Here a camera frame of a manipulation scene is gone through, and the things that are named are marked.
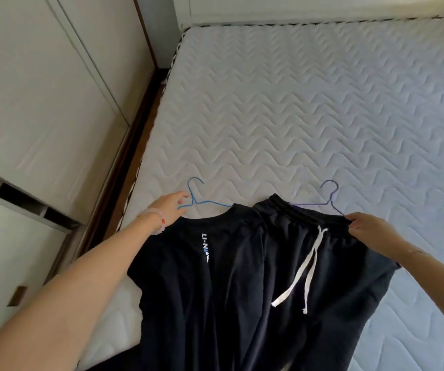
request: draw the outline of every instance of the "white headboard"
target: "white headboard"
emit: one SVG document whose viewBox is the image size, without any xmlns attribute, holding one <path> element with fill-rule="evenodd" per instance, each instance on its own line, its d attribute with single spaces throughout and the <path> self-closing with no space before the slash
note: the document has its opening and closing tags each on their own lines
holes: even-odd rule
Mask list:
<svg viewBox="0 0 444 371">
<path fill-rule="evenodd" d="M 174 5 L 181 30 L 210 23 L 444 16 L 444 0 L 174 0 Z"/>
</svg>

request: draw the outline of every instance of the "forearm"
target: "forearm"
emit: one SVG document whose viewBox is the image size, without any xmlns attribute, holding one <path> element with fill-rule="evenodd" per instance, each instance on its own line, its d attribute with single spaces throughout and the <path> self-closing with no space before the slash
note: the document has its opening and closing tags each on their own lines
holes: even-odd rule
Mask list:
<svg viewBox="0 0 444 371">
<path fill-rule="evenodd" d="M 158 227 L 156 214 L 136 219 L 47 284 L 0 330 L 0 370 L 73 370 L 134 256 Z"/>
<path fill-rule="evenodd" d="M 398 262 L 414 277 L 444 314 L 444 264 L 411 244 Z"/>
</svg>

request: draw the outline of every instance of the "person's left arm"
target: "person's left arm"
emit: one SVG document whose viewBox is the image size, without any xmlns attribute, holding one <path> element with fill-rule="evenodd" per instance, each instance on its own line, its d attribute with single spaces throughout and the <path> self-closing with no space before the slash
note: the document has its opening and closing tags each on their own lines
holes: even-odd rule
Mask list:
<svg viewBox="0 0 444 371">
<path fill-rule="evenodd" d="M 165 226 L 185 210 L 185 192 L 162 196 L 149 207 Z M 56 276 L 0 329 L 1 371 L 70 371 L 76 368 L 93 328 L 146 239 L 162 225 L 156 213 L 136 218 L 124 230 L 80 257 Z"/>
</svg>

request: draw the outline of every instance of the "li-ning logo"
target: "li-ning logo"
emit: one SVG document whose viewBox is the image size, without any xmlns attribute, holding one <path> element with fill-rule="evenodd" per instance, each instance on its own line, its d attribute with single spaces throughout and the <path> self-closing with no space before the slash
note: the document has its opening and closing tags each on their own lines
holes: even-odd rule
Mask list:
<svg viewBox="0 0 444 371">
<path fill-rule="evenodd" d="M 208 243 L 207 243 L 207 235 L 204 233 L 201 233 L 201 239 L 203 240 L 203 251 L 205 251 L 205 254 L 207 255 L 207 262 L 208 262 Z"/>
</svg>

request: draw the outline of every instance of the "drawer handle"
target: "drawer handle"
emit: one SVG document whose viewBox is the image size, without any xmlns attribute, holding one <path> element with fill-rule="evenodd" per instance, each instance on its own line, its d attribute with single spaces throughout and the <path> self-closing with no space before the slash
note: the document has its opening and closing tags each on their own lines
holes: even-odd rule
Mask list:
<svg viewBox="0 0 444 371">
<path fill-rule="evenodd" d="M 7 307 L 18 307 L 21 304 L 27 289 L 27 286 L 18 286 L 9 300 Z"/>
</svg>

